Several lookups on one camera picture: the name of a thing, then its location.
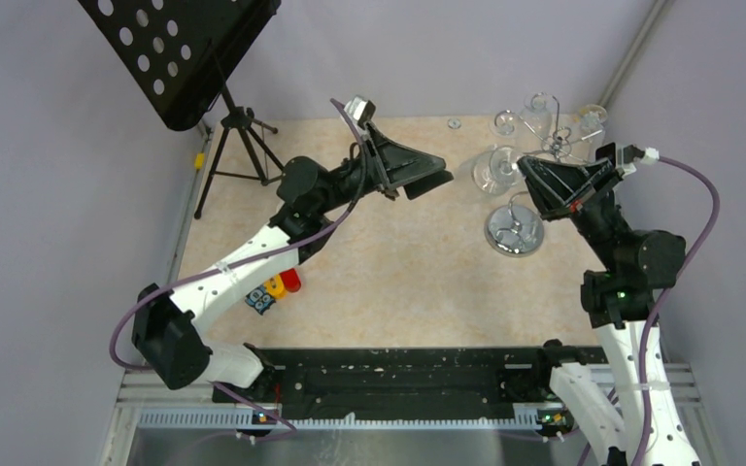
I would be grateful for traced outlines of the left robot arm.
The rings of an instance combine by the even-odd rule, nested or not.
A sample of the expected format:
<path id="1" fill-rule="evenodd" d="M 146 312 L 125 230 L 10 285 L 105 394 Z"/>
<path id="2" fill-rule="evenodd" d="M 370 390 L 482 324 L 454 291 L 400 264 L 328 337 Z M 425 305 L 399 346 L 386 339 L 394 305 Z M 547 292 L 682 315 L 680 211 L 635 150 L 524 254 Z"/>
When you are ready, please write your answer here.
<path id="1" fill-rule="evenodd" d="M 204 272 L 139 297 L 131 340 L 170 390 L 192 383 L 228 383 L 250 401 L 272 389 L 268 363 L 247 345 L 205 342 L 224 312 L 270 279 L 318 253 L 339 225 L 327 213 L 349 209 L 379 192 L 416 199 L 453 180 L 446 161 L 403 146 L 368 123 L 357 154 L 328 170 L 306 156 L 284 167 L 277 195 L 282 205 L 242 247 Z"/>

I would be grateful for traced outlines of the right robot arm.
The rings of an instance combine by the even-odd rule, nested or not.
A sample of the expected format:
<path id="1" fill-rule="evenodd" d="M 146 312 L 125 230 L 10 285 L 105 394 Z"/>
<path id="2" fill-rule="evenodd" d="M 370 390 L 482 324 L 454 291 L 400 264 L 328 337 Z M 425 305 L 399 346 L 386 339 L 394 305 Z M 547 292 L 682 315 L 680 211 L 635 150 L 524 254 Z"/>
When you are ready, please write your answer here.
<path id="1" fill-rule="evenodd" d="M 700 464 L 664 368 L 655 298 L 676 285 L 685 239 L 628 225 L 615 198 L 626 174 L 608 158 L 577 165 L 524 156 L 518 167 L 541 218 L 569 219 L 603 266 L 585 272 L 580 298 L 618 399 L 564 349 L 541 350 L 549 362 L 530 374 L 533 392 L 560 399 L 600 465 Z"/>

